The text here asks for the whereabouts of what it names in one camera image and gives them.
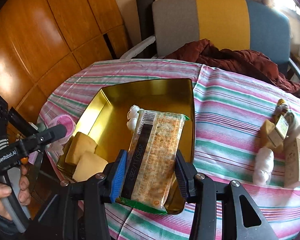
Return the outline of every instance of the brown clothing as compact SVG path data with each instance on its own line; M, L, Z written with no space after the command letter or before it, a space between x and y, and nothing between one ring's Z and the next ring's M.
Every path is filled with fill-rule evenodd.
M279 73L277 64L261 52L250 49L219 50L207 39L186 43L165 58L218 67L226 71L262 80L288 93L294 93L300 89L300 83L287 80L282 73Z

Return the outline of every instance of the sponge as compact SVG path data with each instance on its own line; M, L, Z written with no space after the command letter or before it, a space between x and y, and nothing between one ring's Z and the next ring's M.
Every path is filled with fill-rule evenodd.
M85 181L98 172L103 172L107 164L108 162L100 156L85 152L81 156L72 178L77 182Z
M66 156L66 163L77 165L84 153L94 154L96 142L84 133L77 132Z

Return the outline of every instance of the barcode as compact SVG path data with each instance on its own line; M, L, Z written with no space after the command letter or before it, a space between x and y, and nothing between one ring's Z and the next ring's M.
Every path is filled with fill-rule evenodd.
M150 113L150 112L146 113L146 118L145 118L144 124L153 125L154 118L155 118L155 113Z

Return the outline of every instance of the wooden cabinet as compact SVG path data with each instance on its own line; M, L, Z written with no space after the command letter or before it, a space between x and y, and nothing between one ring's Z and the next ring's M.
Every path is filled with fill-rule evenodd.
M115 0L8 0L0 11L0 95L36 122L67 78L128 50Z

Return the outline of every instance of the tablecloth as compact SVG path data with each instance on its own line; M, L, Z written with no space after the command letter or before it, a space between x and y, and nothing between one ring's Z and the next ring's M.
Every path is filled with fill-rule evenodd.
M243 75L177 60L133 59L96 62L60 85L41 109L47 123L67 113L77 122L98 90L119 83L160 78L191 78L196 139L194 165L213 180L240 181L259 206L279 239L300 231L300 188L285 189L284 155L275 155L270 185L252 183L258 130L269 119L279 98L300 117L300 99L277 87ZM56 169L57 152L48 157ZM153 215L120 204L107 204L109 231L116 239L188 239L194 204L178 215ZM221 203L217 203L216 239L221 239Z

